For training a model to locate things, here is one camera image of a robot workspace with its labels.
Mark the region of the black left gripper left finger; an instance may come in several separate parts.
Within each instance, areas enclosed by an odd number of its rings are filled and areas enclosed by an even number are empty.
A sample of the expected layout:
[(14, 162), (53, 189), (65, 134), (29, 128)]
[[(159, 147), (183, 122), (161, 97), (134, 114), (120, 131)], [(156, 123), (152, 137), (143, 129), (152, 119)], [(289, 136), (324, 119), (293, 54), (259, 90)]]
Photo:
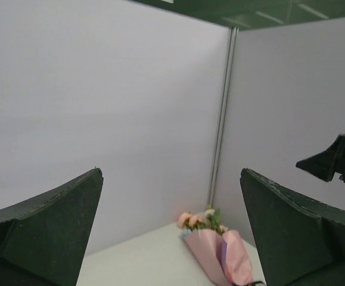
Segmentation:
[(76, 285), (102, 186), (94, 168), (0, 209), (0, 285)]

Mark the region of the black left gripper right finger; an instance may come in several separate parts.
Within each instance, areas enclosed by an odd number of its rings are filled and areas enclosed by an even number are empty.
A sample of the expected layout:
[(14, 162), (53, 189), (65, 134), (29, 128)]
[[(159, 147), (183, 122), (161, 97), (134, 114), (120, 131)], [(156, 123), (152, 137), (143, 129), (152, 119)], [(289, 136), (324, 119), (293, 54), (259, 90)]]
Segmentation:
[(345, 285), (345, 210), (251, 169), (240, 185), (267, 285)]

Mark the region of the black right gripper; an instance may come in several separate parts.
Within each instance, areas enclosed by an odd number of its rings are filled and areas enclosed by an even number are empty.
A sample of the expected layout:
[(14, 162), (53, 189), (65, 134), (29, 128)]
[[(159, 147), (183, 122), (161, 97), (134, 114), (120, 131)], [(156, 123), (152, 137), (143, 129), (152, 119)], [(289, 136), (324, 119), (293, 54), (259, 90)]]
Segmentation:
[(298, 161), (296, 168), (330, 182), (334, 178), (336, 164), (339, 180), (345, 183), (345, 135), (339, 135), (325, 151)]

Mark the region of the pink flower bouquet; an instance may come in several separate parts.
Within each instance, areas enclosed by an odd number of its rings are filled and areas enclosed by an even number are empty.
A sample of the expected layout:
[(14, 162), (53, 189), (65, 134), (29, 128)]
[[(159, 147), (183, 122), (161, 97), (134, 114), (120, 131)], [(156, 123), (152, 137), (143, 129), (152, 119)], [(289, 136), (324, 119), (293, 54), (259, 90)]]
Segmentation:
[(253, 267), (236, 230), (225, 227), (220, 209), (207, 206), (200, 214), (182, 213), (181, 237), (209, 280), (215, 285), (265, 285), (253, 277)]

